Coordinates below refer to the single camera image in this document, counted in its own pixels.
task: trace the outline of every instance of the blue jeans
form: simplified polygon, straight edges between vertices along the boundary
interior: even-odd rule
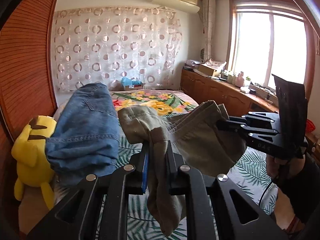
[[[108,88],[100,83],[76,90],[56,129],[46,139],[45,154],[60,184],[76,185],[88,174],[111,174],[116,166],[119,123]]]

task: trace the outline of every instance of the metal screw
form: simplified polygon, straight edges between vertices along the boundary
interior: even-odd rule
[[[127,165],[123,166],[123,169],[125,171],[132,171],[134,169],[134,166],[131,164],[127,164]]]
[[[94,174],[89,174],[85,178],[87,181],[94,181],[97,177]]]
[[[220,181],[222,181],[222,182],[225,182],[225,181],[227,181],[228,180],[228,176],[226,175],[226,174],[219,174],[218,176],[217,176],[217,179],[218,180],[220,180]]]
[[[184,164],[184,165],[181,165],[181,166],[180,166],[180,170],[181,170],[181,171],[190,171],[190,167],[189,167],[188,165],[185,165],[185,164]]]

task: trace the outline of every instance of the floral blanket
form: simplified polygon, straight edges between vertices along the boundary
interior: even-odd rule
[[[110,92],[113,104],[116,110],[133,105],[146,105],[156,109],[159,115],[176,115],[190,112],[197,107],[197,103],[189,96],[178,91],[160,91],[160,90],[137,90],[125,92]],[[64,106],[60,106],[58,111],[62,111]],[[126,139],[120,127],[119,155],[116,162],[117,167],[122,167],[129,163],[130,157],[141,151],[142,144],[130,144]],[[247,195],[258,203],[260,197],[271,181],[266,173],[266,154],[252,148],[247,148],[244,155],[232,167],[228,173],[232,179]],[[55,186],[55,203],[57,203],[68,189]],[[277,196],[277,187],[272,185],[264,196],[261,208],[271,214],[274,209]],[[173,231],[171,236],[166,237],[160,230],[159,223],[151,216],[147,209],[146,194],[129,195],[128,204],[128,222],[127,222],[127,239],[128,240],[184,240],[187,239],[187,221],[183,219],[179,227]],[[100,219],[96,232],[96,239],[99,236]]]

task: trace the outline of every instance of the sheer fabric with circles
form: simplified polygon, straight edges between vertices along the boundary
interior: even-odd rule
[[[116,87],[123,77],[147,88],[172,84],[182,33],[175,12],[102,7],[55,12],[52,74],[59,90],[89,83]]]

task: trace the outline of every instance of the yellow plush toy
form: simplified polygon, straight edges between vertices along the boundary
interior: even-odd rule
[[[50,181],[54,171],[45,156],[45,139],[50,137],[57,122],[49,116],[39,115],[25,126],[16,139],[11,154],[17,160],[18,179],[14,185],[14,197],[21,201],[24,185],[41,187],[49,210],[53,208],[53,191]]]

